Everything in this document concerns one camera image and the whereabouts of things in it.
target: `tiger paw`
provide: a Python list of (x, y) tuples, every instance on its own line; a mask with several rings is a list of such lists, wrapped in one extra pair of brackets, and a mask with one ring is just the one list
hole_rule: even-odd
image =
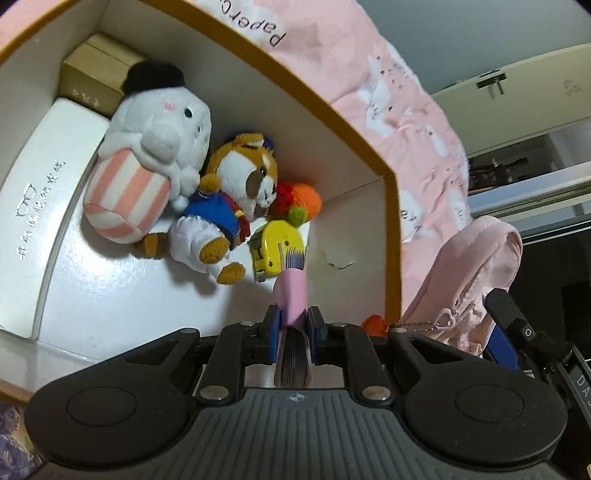
[(134, 250), (144, 258), (164, 258), (170, 255), (167, 232), (148, 233), (133, 244)]
[(222, 181), (215, 173), (208, 173), (204, 175), (201, 177), (201, 181), (199, 182), (199, 191), (206, 195), (219, 192), (221, 187)]
[(234, 285), (244, 278), (246, 269), (238, 262), (226, 265), (217, 276), (217, 283), (220, 285)]
[(226, 256), (230, 249), (230, 242), (224, 236), (207, 242), (199, 251), (199, 260), (206, 265), (213, 265)]

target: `white pants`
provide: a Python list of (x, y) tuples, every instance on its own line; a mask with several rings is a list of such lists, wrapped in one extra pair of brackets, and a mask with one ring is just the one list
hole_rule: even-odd
[(222, 269), (230, 264), (230, 251), (213, 265), (201, 262), (199, 252), (208, 242), (221, 236), (224, 234), (217, 225), (201, 217), (181, 217), (168, 230), (170, 256), (199, 273), (209, 273), (217, 279)]

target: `white cabinet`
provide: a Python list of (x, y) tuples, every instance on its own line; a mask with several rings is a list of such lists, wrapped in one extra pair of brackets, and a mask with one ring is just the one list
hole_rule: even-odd
[(514, 63), (433, 98), (469, 157), (591, 117), (591, 44)]

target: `red crochet ball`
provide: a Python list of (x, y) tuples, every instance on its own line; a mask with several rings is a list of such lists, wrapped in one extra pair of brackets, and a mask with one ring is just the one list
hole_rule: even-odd
[(287, 213), (294, 203), (293, 185), (291, 183), (277, 183), (277, 198), (271, 204), (271, 213), (281, 215)]

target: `green crochet ball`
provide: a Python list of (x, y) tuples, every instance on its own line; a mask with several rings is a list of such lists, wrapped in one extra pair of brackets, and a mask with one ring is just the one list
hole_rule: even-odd
[(308, 220), (308, 210), (304, 207), (293, 206), (287, 214), (287, 221), (295, 227), (303, 225)]

